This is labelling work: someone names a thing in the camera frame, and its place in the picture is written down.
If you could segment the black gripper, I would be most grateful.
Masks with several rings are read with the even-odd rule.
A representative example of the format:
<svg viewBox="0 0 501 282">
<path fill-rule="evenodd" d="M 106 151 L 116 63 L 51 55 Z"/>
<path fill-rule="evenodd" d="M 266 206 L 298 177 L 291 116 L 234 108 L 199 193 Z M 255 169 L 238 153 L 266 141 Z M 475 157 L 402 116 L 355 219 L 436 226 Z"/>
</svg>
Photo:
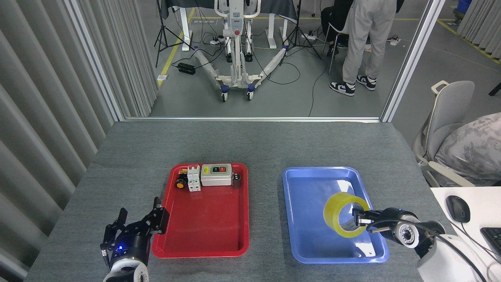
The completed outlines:
<svg viewBox="0 0 501 282">
<path fill-rule="evenodd" d="M 370 210 L 368 211 L 368 218 L 365 215 L 364 210 L 353 209 L 354 224 L 356 227 L 364 227 L 370 224 L 372 220 L 372 226 L 368 227 L 368 232 L 377 233 L 377 228 L 386 228 L 380 231 L 381 235 L 392 235 L 392 223 L 391 222 L 380 222 L 381 220 L 391 219 L 391 210 Z"/>
<path fill-rule="evenodd" d="M 139 227 L 125 230 L 127 214 L 127 210 L 121 208 L 117 220 L 105 227 L 101 250 L 111 250 L 111 262 L 126 258 L 148 262 L 151 235 L 166 232 L 169 212 L 162 206 L 159 197 L 155 197 L 152 210 L 143 217 Z"/>
</svg>

